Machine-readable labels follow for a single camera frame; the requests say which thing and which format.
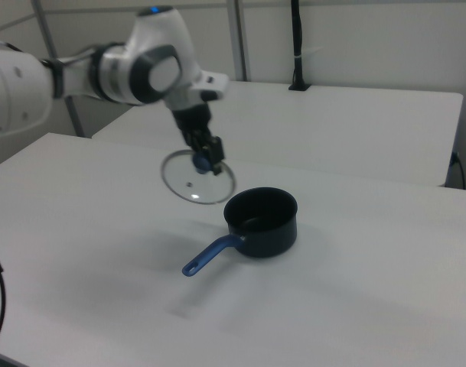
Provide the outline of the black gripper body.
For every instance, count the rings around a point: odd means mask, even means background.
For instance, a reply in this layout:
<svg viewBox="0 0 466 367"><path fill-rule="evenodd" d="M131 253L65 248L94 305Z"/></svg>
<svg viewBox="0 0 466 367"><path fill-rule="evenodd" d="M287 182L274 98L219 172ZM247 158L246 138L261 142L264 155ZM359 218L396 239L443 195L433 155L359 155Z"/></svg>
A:
<svg viewBox="0 0 466 367"><path fill-rule="evenodd" d="M172 112L172 115L177 127L181 131L184 142L186 132L203 132L205 147L207 146L207 141L212 136L208 128L212 117L208 104L204 103L188 109L176 110Z"/></svg>

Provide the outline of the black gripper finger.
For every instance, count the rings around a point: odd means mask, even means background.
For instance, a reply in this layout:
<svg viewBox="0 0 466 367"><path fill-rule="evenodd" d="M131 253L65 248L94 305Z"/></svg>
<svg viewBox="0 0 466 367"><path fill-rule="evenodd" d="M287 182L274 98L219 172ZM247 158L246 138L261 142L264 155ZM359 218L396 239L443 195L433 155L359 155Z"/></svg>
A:
<svg viewBox="0 0 466 367"><path fill-rule="evenodd" d="M186 132L186 144L195 152L201 153L205 147L205 139L203 132Z"/></svg>
<svg viewBox="0 0 466 367"><path fill-rule="evenodd" d="M210 164L210 170L214 176L222 173L222 161L225 158L223 143L220 137L210 136L207 141L207 158Z"/></svg>

